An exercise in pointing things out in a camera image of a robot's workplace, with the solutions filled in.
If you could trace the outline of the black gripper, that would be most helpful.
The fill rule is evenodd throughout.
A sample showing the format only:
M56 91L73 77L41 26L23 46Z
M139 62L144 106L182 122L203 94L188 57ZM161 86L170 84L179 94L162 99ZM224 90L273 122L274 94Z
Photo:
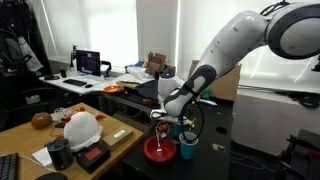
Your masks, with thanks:
M150 117L155 120L159 121L166 121L168 123L173 123L177 125L189 125L191 127L194 126L193 122L189 119L187 119L185 116L182 118L174 117L169 115L165 110L163 109L154 109L150 113Z

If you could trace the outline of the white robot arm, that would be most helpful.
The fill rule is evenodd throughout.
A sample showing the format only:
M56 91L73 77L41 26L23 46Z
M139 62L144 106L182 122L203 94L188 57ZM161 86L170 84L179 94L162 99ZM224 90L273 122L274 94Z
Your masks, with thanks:
M320 3L280 2L270 12L243 11L232 18L206 47L190 78L161 78L161 106L150 112L155 120L187 122L192 101L226 75L251 51L267 46L277 56L307 59L320 54Z

